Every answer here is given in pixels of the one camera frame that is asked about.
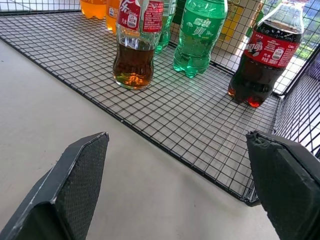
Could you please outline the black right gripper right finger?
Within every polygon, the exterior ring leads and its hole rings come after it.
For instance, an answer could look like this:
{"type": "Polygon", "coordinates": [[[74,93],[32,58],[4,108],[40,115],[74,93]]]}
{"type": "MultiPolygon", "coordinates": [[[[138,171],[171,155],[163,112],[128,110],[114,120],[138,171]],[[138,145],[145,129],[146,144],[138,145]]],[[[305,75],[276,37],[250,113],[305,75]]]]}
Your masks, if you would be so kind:
{"type": "Polygon", "coordinates": [[[320,240],[320,160],[284,137],[246,134],[255,190],[280,240],[320,240]]]}

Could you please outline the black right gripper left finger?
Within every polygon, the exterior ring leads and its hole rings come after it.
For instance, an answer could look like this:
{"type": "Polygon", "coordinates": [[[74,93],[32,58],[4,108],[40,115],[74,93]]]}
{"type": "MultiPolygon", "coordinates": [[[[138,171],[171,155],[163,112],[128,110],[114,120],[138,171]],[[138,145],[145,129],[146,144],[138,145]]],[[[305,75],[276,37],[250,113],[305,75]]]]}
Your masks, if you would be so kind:
{"type": "Polygon", "coordinates": [[[0,240],[86,240],[99,198],[107,132],[70,144],[31,188],[0,240]]]}

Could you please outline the plastic cola bottle red label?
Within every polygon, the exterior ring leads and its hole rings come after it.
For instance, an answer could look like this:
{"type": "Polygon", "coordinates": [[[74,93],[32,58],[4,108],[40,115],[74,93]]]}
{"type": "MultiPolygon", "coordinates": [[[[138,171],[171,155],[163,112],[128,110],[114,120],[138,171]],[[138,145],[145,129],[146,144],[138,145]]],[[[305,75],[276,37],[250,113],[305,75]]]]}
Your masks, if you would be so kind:
{"type": "Polygon", "coordinates": [[[307,1],[282,0],[254,26],[229,82],[227,93],[235,102],[257,108],[272,94],[303,40],[307,1]]]}

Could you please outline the glass cola bottle red label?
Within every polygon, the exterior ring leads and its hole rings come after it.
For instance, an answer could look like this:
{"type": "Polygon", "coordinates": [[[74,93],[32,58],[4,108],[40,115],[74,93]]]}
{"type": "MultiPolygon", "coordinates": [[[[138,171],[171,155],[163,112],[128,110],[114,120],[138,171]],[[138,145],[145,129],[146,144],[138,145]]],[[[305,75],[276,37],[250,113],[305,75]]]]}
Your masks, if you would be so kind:
{"type": "Polygon", "coordinates": [[[154,74],[154,56],[164,12],[164,0],[121,0],[116,21],[115,82],[131,90],[146,88],[154,74]]]}

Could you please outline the green plastic soda bottle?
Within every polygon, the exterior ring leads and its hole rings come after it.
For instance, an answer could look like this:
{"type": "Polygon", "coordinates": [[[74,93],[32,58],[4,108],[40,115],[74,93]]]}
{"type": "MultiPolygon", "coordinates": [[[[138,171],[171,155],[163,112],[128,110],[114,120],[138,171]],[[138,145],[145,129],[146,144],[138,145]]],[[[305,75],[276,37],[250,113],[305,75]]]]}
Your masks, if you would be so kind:
{"type": "Polygon", "coordinates": [[[188,78],[206,71],[228,14],[228,0],[186,0],[173,68],[188,78]]]}
{"type": "Polygon", "coordinates": [[[170,27],[177,7],[177,0],[163,0],[163,3],[162,29],[158,44],[155,48],[156,54],[160,54],[169,44],[171,38],[170,27]]]}

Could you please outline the orange soda plastic bottle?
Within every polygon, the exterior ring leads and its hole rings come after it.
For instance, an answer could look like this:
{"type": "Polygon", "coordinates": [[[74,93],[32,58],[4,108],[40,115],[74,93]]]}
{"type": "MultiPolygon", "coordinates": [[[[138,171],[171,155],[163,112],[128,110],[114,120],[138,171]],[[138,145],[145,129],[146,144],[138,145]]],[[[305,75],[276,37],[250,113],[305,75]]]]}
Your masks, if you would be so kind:
{"type": "Polygon", "coordinates": [[[88,19],[96,17],[102,20],[106,16],[107,0],[79,0],[81,12],[88,19]]]}
{"type": "Polygon", "coordinates": [[[113,34],[116,34],[117,27],[117,16],[118,9],[120,6],[120,0],[106,0],[106,15],[105,15],[105,23],[106,27],[109,31],[112,31],[113,34]]]}

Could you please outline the yellow and white carton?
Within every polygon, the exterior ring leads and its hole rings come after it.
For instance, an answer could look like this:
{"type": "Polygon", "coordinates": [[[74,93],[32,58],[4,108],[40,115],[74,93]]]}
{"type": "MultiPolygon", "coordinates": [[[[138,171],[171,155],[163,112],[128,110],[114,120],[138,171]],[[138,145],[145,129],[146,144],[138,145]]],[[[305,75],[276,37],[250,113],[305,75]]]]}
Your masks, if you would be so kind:
{"type": "Polygon", "coordinates": [[[230,54],[240,55],[253,27],[264,14],[264,0],[227,0],[228,13],[216,46],[230,54]]]}

